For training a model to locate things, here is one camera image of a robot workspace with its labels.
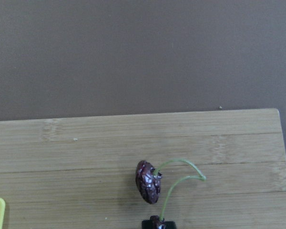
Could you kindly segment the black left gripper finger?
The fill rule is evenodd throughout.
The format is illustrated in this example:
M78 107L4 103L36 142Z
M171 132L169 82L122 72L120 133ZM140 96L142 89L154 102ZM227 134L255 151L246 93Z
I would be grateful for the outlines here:
M152 220L143 220L142 229L176 229L176 223L174 221L164 221L157 226Z

